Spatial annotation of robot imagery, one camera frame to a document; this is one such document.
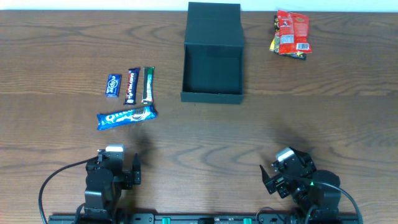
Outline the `black Haribo candy bag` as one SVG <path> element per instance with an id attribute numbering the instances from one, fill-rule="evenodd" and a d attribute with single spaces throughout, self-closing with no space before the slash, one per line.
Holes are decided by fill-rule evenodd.
<path id="1" fill-rule="evenodd" d="M 274 30 L 275 30 L 275 32 L 279 31 L 279 34 L 280 34 L 279 20 L 278 20 L 277 16 L 274 16 Z M 303 53 L 303 52 L 286 53 L 286 54 L 279 53 L 277 55 L 281 55 L 284 57 L 293 58 L 293 59 L 297 59 L 297 60 L 306 60 L 307 59 L 307 54 Z"/>

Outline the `dark green box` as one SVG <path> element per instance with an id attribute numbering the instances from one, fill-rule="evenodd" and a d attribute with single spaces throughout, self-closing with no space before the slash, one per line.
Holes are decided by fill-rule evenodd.
<path id="1" fill-rule="evenodd" d="M 241 6 L 189 2 L 182 102 L 240 104 L 244 98 Z"/>

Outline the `red snack bag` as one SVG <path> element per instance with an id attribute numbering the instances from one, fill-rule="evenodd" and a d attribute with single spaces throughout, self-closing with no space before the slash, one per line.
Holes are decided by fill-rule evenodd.
<path id="1" fill-rule="evenodd" d="M 312 53 L 308 43 L 309 17 L 303 14 L 278 10 L 279 53 Z"/>

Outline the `yellow candy bag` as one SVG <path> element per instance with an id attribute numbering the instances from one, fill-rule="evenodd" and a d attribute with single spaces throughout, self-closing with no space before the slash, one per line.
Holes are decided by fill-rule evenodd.
<path id="1" fill-rule="evenodd" d="M 274 52 L 275 54 L 279 54 L 279 46 L 280 46 L 280 34 L 279 31 L 276 31 L 274 34 L 274 38 L 271 42 L 269 50 Z"/>

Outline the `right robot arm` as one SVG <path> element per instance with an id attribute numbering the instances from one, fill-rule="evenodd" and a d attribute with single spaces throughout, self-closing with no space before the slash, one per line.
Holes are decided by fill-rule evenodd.
<path id="1" fill-rule="evenodd" d="M 275 176 L 260 166 L 262 181 L 270 194 L 291 196 L 298 205 L 284 223 L 342 223 L 338 205 L 341 199 L 340 178 L 327 170 L 318 170 L 310 154 L 287 147 L 272 163 Z"/>

